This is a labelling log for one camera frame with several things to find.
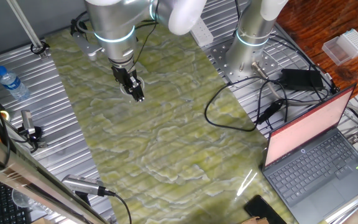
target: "blue led ring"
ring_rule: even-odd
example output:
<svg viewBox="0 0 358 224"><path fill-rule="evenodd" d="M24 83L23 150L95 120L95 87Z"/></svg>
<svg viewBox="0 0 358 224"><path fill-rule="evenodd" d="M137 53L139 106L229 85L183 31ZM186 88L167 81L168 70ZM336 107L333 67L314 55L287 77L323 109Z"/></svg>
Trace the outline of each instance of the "blue led ring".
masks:
<svg viewBox="0 0 358 224"><path fill-rule="evenodd" d="M269 40L269 38L268 38L265 42L263 42L263 43L261 43L261 44L250 44L250 43L247 43L247 42L245 42L245 41L243 41L243 40L241 39L238 30L237 30L237 38L238 38L243 44L246 44L246 45L251 46L251 47L262 46L262 45L266 44L266 42Z"/></svg>
<svg viewBox="0 0 358 224"><path fill-rule="evenodd" d="M109 40L109 39L102 38L102 37L98 36L96 33L94 33L94 35L95 35L99 40L105 41L105 42L107 42L107 43L118 43L118 42L122 42L122 41L128 39L134 32L135 32L135 26L132 28L132 30L129 32L128 35L126 35L125 37L122 37L122 38L120 38L120 39L116 39L116 40Z"/></svg>

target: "green marble surface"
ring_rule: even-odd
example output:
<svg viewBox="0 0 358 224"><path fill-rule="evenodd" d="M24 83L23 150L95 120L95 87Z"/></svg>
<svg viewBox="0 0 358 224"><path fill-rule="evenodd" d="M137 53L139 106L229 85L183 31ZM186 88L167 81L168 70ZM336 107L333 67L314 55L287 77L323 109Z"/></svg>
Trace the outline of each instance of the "green marble surface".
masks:
<svg viewBox="0 0 358 224"><path fill-rule="evenodd" d="M139 48L150 30L137 33ZM149 37L137 64L142 103L121 93L105 56L90 62L67 30L47 42L101 179L125 199L133 223L239 223L249 217L244 204L257 194L295 222L258 171L266 139L206 122L205 106L224 82L190 34L157 26ZM230 90L208 116L252 126ZM111 203L119 223L129 223L120 201Z"/></svg>

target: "laptop screen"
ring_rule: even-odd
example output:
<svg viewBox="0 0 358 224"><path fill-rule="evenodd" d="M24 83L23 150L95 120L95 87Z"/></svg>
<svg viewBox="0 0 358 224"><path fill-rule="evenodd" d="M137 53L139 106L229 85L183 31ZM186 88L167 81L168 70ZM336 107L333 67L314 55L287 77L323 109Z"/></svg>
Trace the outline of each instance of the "laptop screen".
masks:
<svg viewBox="0 0 358 224"><path fill-rule="evenodd" d="M277 161L311 138L338 124L356 86L334 95L270 134L265 166Z"/></svg>

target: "table surface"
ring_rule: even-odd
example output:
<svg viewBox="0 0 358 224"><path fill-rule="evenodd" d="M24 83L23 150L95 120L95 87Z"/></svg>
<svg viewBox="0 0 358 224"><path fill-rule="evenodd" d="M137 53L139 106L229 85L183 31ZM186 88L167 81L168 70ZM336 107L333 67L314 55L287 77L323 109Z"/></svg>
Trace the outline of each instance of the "table surface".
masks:
<svg viewBox="0 0 358 224"><path fill-rule="evenodd" d="M277 22L314 63L333 77L337 86L345 88L357 82L358 57L337 66L322 50L323 44L347 30L358 31L357 0L289 1Z"/></svg>
<svg viewBox="0 0 358 224"><path fill-rule="evenodd" d="M151 29L137 31L138 51ZM224 82L190 34L157 26L150 35L137 63L142 103L121 93L105 56L90 62L67 30L47 42L101 179L124 198L134 223L240 223L257 194L287 223L296 222L259 171L264 136L206 122L206 104ZM252 125L228 89L208 116ZM118 222L128 223L122 203L111 202Z"/></svg>

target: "laptop keyboard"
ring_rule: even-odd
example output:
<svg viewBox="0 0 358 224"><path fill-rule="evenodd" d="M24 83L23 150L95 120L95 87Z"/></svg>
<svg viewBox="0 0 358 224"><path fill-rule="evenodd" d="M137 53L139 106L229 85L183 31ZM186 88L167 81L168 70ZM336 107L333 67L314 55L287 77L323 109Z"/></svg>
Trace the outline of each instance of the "laptop keyboard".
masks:
<svg viewBox="0 0 358 224"><path fill-rule="evenodd" d="M356 153L336 134L324 143L276 171L269 178L291 207L336 175L343 179L352 171L347 165Z"/></svg>

